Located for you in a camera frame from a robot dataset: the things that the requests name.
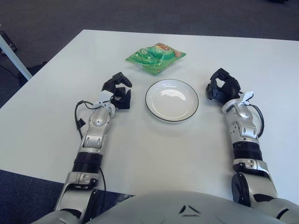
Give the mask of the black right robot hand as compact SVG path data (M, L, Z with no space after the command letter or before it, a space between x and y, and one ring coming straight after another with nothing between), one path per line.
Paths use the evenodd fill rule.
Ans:
M216 79L223 81L224 85L219 87ZM219 68L210 78L210 83L206 87L206 95L209 100L225 104L232 99L239 98L240 90L238 81L223 68Z

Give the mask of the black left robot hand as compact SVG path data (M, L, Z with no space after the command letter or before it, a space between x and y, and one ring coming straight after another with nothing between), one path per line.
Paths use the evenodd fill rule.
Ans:
M103 84L102 90L109 91L113 94L110 102L117 109L130 109L131 90L126 91L125 87L117 87L120 84L128 88L132 87L132 83L129 79L125 77L122 72L118 72Z

